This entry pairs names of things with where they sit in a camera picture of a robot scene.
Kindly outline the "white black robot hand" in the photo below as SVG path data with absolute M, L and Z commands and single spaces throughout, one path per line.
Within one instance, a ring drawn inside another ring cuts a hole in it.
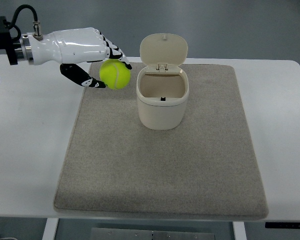
M 33 65 L 55 61 L 60 64 L 63 76 L 82 87 L 108 88 L 100 77 L 90 76 L 79 63 L 103 64 L 117 60 L 132 69 L 123 51 L 93 27 L 54 31 L 42 36 L 27 33 L 21 36 L 19 43 L 21 59 Z

